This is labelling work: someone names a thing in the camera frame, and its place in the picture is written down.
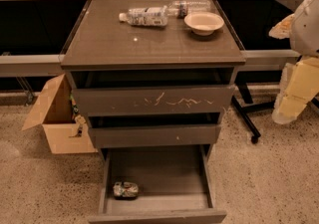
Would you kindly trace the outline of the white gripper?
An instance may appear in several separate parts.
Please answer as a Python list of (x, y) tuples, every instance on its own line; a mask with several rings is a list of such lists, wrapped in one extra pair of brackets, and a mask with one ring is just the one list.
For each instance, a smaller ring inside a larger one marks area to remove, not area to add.
[(279, 124), (297, 120), (319, 94), (319, 59), (315, 58), (319, 56), (319, 0), (304, 0), (294, 15), (278, 22), (268, 35), (281, 40), (288, 38), (289, 33), (291, 48), (307, 56), (295, 65), (287, 63), (282, 71), (272, 113), (272, 119)]

